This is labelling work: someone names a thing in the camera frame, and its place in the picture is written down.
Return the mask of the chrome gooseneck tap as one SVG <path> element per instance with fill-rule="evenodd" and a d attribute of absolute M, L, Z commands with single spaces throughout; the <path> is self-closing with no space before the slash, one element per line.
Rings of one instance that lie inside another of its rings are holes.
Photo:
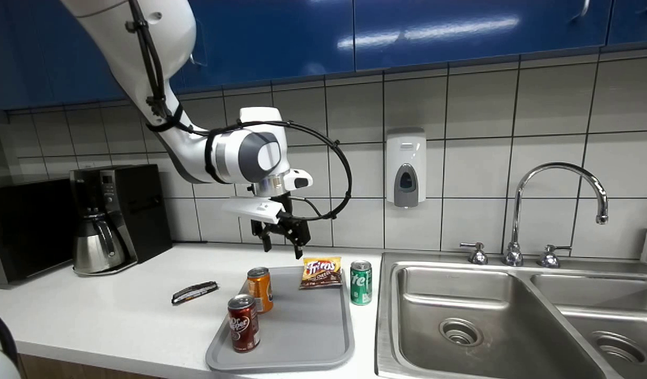
<path fill-rule="evenodd" d="M 592 187 L 598 202 L 598 210 L 595 216 L 595 222 L 598 225 L 605 225 L 609 221 L 608 195 L 602 185 L 602 182 L 600 182 L 600 180 L 595 177 L 593 173 L 585 170 L 584 168 L 581 168 L 580 166 L 567 162 L 549 162 L 538 165 L 525 173 L 525 175 L 523 175 L 515 190 L 515 205 L 513 208 L 513 218 L 511 224 L 511 239 L 508 244 L 506 254 L 502 257 L 502 263 L 507 266 L 521 267 L 524 264 L 524 257 L 519 244 L 519 225 L 521 220 L 524 189 L 526 188 L 530 179 L 535 177 L 535 175 L 542 173 L 542 171 L 547 171 L 550 169 L 570 171 L 578 175 L 581 179 L 584 179 Z"/>

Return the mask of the steel coffee carafe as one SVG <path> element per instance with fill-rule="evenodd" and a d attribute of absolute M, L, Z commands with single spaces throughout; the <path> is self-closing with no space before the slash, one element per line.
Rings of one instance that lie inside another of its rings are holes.
<path fill-rule="evenodd" d="M 85 214 L 74 237 L 73 271 L 85 276 L 104 274 L 126 261 L 123 243 L 106 213 Z"/>

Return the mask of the steel double sink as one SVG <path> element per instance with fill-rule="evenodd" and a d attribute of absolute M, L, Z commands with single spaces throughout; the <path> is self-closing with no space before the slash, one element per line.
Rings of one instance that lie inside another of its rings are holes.
<path fill-rule="evenodd" d="M 647 379 L 647 266 L 385 252 L 375 372 L 391 379 Z"/>

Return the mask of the grey plastic tray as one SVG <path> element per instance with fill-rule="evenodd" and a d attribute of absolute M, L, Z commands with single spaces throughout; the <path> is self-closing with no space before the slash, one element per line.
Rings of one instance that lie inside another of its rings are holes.
<path fill-rule="evenodd" d="M 258 316 L 261 342 L 246 353 L 234 351 L 228 320 L 205 356 L 208 367 L 231 374 L 329 370 L 354 353 L 347 284 L 300 290 L 301 266 L 270 268 L 273 309 Z"/>

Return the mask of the blue cabinet door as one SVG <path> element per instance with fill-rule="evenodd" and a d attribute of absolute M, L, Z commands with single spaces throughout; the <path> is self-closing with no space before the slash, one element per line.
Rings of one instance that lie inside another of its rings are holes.
<path fill-rule="evenodd" d="M 357 70 L 603 46 L 612 0 L 354 0 Z"/>
<path fill-rule="evenodd" d="M 354 70 L 354 0 L 189 0 L 188 93 Z"/>
<path fill-rule="evenodd" d="M 607 45 L 647 45 L 647 0 L 613 0 Z"/>
<path fill-rule="evenodd" d="M 0 110 L 123 98 L 61 0 L 0 0 Z"/>

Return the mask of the chrome tap lever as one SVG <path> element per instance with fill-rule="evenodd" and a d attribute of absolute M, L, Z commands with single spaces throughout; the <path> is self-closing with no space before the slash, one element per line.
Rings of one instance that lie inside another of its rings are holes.
<path fill-rule="evenodd" d="M 489 263 L 489 257 L 484 252 L 484 243 L 460 243 L 460 247 L 473 248 L 473 252 L 468 257 L 470 263 L 476 265 L 487 265 Z"/>
<path fill-rule="evenodd" d="M 557 251 L 570 252 L 573 248 L 571 246 L 556 246 L 548 244 L 544 248 L 544 252 L 538 257 L 536 264 L 544 268 L 560 268 L 561 262 L 557 255 Z"/>

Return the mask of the blue wall cabinet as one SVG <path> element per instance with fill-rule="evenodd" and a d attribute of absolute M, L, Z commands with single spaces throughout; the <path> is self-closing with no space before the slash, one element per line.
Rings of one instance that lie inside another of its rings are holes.
<path fill-rule="evenodd" d="M 190 6 L 175 91 L 647 45 L 647 0 L 163 0 Z M 122 98 L 61 0 L 0 0 L 0 111 Z"/>

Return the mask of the white wall soap dispenser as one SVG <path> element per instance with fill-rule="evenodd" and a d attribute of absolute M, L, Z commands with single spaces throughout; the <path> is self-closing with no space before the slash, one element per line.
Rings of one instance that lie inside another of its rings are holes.
<path fill-rule="evenodd" d="M 386 135 L 386 200 L 398 208 L 415 208 L 426 200 L 427 144 L 423 128 L 390 130 Z"/>

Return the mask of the black candy bar wrapper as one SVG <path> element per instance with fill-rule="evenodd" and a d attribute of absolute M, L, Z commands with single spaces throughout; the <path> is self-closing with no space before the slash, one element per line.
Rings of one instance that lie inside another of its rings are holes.
<path fill-rule="evenodd" d="M 198 283 L 192 286 L 187 286 L 183 290 L 172 295 L 171 304 L 174 306 L 184 304 L 185 302 L 191 301 L 208 293 L 218 290 L 219 286 L 215 281 L 208 281 L 203 283 Z"/>

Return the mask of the yellow and brown chip bag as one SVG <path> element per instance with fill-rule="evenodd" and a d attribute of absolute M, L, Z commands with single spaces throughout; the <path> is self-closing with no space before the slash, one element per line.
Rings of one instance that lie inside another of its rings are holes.
<path fill-rule="evenodd" d="M 299 290 L 342 286 L 342 258 L 305 257 Z"/>

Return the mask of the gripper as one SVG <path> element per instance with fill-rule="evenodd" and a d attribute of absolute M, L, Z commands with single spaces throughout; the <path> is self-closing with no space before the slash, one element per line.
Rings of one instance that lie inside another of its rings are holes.
<path fill-rule="evenodd" d="M 300 220 L 293 215 L 292 193 L 271 197 L 268 201 L 268 208 L 277 210 L 276 221 L 263 223 L 251 219 L 252 234 L 261 240 L 264 252 L 270 252 L 273 246 L 271 232 L 280 227 L 285 239 L 293 245 L 295 259 L 299 260 L 303 256 L 304 247 L 311 240 L 308 221 Z"/>

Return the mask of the black coffee maker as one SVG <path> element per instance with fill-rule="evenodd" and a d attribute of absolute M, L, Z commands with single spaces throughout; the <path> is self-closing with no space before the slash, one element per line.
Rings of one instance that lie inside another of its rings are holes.
<path fill-rule="evenodd" d="M 127 257 L 126 263 L 114 270 L 88 276 L 119 273 L 172 248 L 156 165 L 77 169 L 70 172 L 69 179 L 78 222 L 85 214 L 106 213 L 118 231 Z"/>

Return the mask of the orange soda can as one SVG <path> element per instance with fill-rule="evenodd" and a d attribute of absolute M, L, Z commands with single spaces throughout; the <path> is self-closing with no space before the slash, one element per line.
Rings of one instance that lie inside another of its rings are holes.
<path fill-rule="evenodd" d="M 270 270 L 266 267 L 252 268 L 247 273 L 247 281 L 248 292 L 254 297 L 257 312 L 270 312 L 274 305 Z"/>

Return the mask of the dark red soda can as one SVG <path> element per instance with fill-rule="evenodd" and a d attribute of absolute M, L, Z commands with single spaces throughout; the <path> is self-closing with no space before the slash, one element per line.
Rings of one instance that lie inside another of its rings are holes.
<path fill-rule="evenodd" d="M 254 350 L 261 342 L 256 301 L 252 295 L 239 294 L 227 304 L 230 337 L 234 351 Z"/>

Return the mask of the green soda can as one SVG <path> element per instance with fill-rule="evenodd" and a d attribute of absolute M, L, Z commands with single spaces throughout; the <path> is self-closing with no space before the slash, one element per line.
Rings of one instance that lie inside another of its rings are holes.
<path fill-rule="evenodd" d="M 369 305 L 372 300 L 372 265 L 369 261 L 350 264 L 350 301 L 354 305 Z"/>

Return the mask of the black microwave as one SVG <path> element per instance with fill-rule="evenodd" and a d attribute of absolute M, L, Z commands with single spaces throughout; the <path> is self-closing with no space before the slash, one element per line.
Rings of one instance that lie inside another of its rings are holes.
<path fill-rule="evenodd" d="M 77 223 L 68 178 L 0 186 L 0 286 L 71 262 Z"/>

